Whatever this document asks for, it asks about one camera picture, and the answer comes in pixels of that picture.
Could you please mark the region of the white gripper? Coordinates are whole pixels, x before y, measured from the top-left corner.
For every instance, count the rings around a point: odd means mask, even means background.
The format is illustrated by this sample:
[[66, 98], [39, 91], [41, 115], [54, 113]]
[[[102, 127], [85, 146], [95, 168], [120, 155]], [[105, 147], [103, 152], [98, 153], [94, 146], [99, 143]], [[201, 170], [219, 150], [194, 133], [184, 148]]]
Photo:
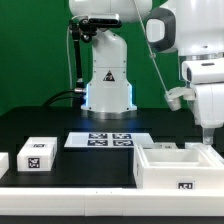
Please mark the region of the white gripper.
[[224, 58], [184, 61], [182, 77], [193, 90], [190, 108], [203, 129], [203, 143], [213, 144], [213, 130], [224, 125]]

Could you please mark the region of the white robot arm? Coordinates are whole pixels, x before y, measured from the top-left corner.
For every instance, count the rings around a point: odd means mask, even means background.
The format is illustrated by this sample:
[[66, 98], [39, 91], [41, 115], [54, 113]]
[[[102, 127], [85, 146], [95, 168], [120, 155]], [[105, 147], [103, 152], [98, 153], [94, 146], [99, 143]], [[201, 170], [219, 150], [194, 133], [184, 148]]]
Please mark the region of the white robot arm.
[[68, 0], [75, 45], [91, 45], [81, 110], [96, 118], [137, 112], [142, 79], [166, 68], [182, 87], [164, 89], [173, 111], [186, 101], [210, 145], [224, 126], [224, 0]]

